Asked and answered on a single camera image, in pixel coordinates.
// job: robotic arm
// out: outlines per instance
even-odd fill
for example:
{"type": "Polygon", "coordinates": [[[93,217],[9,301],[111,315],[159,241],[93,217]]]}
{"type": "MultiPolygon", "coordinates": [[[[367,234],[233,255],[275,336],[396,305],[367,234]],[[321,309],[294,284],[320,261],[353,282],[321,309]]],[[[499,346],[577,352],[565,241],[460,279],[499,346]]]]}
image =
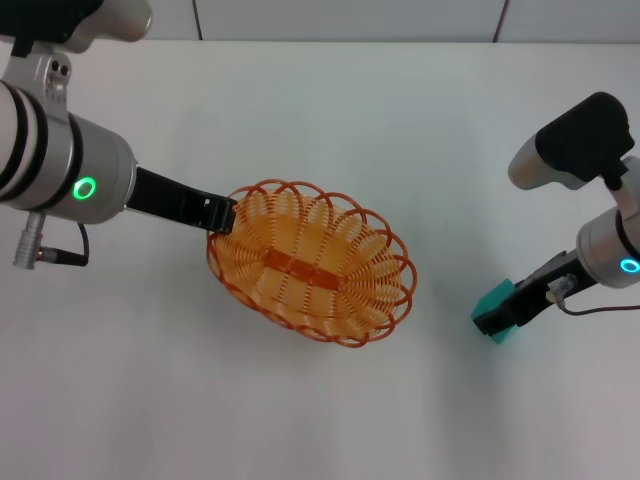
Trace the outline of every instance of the robotic arm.
{"type": "Polygon", "coordinates": [[[497,308],[474,318],[484,334],[526,325],[553,304],[567,311],[566,297],[596,283],[624,288],[640,281],[640,159],[621,160],[634,144],[622,104],[596,93],[520,149],[509,166],[517,187],[530,190],[559,182],[577,190],[600,176],[616,206],[582,227],[575,250],[551,259],[516,284],[497,308]]]}
{"type": "Polygon", "coordinates": [[[151,25],[146,0],[7,0],[0,35],[14,37],[0,81],[0,203],[29,212],[14,265],[86,265],[80,256],[41,247],[47,215],[102,223],[124,208],[220,234],[231,232],[235,201],[138,167],[127,142],[67,111],[72,75],[57,50],[83,52],[93,40],[141,39],[151,25]]]}

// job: silver metal joint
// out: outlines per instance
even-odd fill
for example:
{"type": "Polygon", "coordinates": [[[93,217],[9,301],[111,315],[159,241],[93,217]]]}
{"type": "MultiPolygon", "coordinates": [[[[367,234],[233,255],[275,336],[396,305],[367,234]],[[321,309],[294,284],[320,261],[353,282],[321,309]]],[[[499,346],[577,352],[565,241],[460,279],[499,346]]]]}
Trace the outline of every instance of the silver metal joint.
{"type": "Polygon", "coordinates": [[[40,253],[42,242],[42,228],[46,215],[40,212],[30,212],[27,226],[22,231],[13,266],[25,270],[33,270],[40,253]]]}

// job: black stripe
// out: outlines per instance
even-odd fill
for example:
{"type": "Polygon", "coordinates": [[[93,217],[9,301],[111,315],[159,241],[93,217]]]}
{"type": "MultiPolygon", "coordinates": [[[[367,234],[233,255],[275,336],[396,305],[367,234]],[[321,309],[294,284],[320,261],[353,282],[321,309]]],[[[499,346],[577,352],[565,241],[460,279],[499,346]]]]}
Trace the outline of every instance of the black stripe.
{"type": "Polygon", "coordinates": [[[18,183],[9,190],[6,194],[0,196],[0,202],[7,200],[13,200],[14,198],[22,195],[24,191],[29,188],[35,178],[40,173],[42,164],[44,163],[44,157],[47,153],[47,145],[49,144],[49,126],[47,125],[47,115],[44,113],[44,109],[40,102],[29,95],[27,92],[22,91],[29,101],[36,113],[36,123],[38,124],[38,138],[36,140],[36,149],[33,152],[33,159],[31,164],[27,167],[25,175],[18,181],[18,183]]]}
{"type": "Polygon", "coordinates": [[[633,246],[633,243],[627,237],[627,232],[624,231],[624,224],[622,223],[622,215],[620,215],[620,210],[616,212],[616,231],[618,232],[618,237],[620,237],[620,241],[622,242],[622,246],[627,249],[627,252],[637,261],[640,262],[640,252],[633,246]]]}
{"type": "Polygon", "coordinates": [[[73,184],[78,180],[83,160],[82,132],[75,117],[71,114],[69,114],[69,125],[71,126],[71,133],[73,135],[73,156],[71,157],[69,171],[58,191],[49,200],[34,210],[45,210],[57,205],[71,191],[73,184]]]}
{"type": "Polygon", "coordinates": [[[0,190],[7,186],[7,183],[11,181],[13,176],[18,171],[22,157],[24,156],[24,149],[27,146],[27,138],[29,136],[29,120],[27,118],[27,109],[24,107],[22,97],[18,94],[15,88],[11,85],[4,83],[0,80],[13,98],[13,103],[16,105],[16,113],[18,114],[18,131],[16,133],[16,141],[13,144],[13,151],[11,157],[7,162],[7,166],[4,171],[0,173],[0,190]]]}

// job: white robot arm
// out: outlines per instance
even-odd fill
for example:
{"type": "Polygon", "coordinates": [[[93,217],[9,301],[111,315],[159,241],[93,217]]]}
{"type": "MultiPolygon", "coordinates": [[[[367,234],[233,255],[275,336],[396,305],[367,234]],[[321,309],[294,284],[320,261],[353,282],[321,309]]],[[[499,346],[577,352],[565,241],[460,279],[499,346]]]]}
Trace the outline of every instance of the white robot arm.
{"type": "Polygon", "coordinates": [[[121,136],[67,111],[72,67],[60,50],[82,52],[101,36],[136,41],[150,24],[146,0],[0,4],[0,35],[15,39],[0,81],[0,203],[29,212],[17,267],[32,269],[38,260],[86,265],[86,255],[41,247],[47,215],[77,222],[85,239],[84,224],[125,207],[231,232],[233,200],[138,167],[121,136]]]}

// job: green led ring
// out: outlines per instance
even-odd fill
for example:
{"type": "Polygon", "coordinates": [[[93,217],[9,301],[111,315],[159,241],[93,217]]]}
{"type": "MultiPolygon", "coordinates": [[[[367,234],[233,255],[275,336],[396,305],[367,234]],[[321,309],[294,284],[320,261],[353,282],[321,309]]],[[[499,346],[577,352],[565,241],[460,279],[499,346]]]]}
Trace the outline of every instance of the green led ring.
{"type": "Polygon", "coordinates": [[[91,177],[84,177],[78,180],[73,186],[73,196],[76,200],[86,200],[96,193],[96,181],[91,177]],[[89,185],[89,191],[81,193],[80,190],[89,185]]]}

